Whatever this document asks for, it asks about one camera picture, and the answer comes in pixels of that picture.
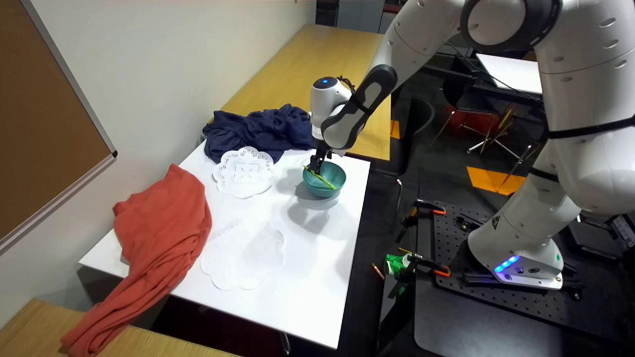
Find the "navy blue cloth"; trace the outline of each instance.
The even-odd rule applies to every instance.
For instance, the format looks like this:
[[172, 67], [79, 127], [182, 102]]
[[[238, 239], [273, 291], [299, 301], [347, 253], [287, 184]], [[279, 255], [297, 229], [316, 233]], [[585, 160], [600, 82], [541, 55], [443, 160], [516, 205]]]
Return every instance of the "navy blue cloth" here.
[[268, 153], [275, 163], [285, 150], [313, 147], [309, 115], [291, 104], [246, 117], [215, 111], [214, 121], [203, 128], [203, 134], [207, 136], [205, 154], [215, 163], [225, 152], [244, 146]]

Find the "white desk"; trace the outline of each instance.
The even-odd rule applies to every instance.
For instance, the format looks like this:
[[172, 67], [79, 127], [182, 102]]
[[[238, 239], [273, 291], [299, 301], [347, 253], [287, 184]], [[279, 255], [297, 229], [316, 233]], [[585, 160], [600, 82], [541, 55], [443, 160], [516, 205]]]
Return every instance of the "white desk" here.
[[[514, 58], [482, 55], [480, 53], [477, 53], [476, 57], [481, 61], [486, 71], [505, 82], [505, 84], [520, 91], [542, 94], [538, 63]], [[509, 89], [501, 82], [496, 80], [495, 82], [499, 88]]]
[[[284, 236], [284, 263], [255, 290], [221, 291], [194, 263], [173, 295], [275, 330], [337, 348], [351, 276], [370, 163], [333, 155], [346, 172], [335, 198], [318, 200], [302, 182], [302, 165], [314, 151], [287, 151], [276, 163], [278, 181], [262, 194], [238, 199], [219, 192], [214, 166], [201, 144], [180, 165], [205, 185], [212, 232], [236, 219], [270, 220]], [[80, 264], [120, 277], [128, 275], [121, 245], [110, 231]]]

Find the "corkboard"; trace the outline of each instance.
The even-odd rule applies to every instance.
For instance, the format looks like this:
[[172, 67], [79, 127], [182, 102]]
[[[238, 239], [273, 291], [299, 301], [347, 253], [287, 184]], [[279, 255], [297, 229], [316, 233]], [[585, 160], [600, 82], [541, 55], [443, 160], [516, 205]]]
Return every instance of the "corkboard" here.
[[0, 241], [111, 155], [38, 21], [0, 1]]

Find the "wooden desk surface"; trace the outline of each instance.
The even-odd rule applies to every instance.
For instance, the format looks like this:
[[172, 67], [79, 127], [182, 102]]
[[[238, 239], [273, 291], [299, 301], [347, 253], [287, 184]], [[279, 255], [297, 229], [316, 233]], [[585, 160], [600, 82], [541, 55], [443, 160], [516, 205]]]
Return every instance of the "wooden desk surface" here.
[[[358, 86], [382, 39], [380, 34], [306, 25], [222, 108], [247, 115], [290, 103], [309, 111], [311, 86], [318, 78], [342, 75]], [[368, 120], [353, 154], [390, 160], [390, 97]]]
[[[60, 338], [75, 327], [82, 315], [41, 300], [31, 300], [0, 330], [0, 356], [68, 357]], [[122, 356], [231, 357], [233, 354], [128, 327], [99, 354], [99, 357]]]

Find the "teal bowl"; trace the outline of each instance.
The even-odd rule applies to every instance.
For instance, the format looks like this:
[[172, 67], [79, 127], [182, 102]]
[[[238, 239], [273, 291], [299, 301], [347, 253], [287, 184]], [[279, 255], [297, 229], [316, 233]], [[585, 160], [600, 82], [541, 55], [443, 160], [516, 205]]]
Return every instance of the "teal bowl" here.
[[336, 195], [346, 182], [344, 169], [336, 164], [325, 161], [320, 168], [320, 176], [335, 186], [335, 189], [328, 187], [322, 180], [313, 176], [308, 170], [302, 170], [302, 180], [310, 193], [319, 197], [331, 197]]

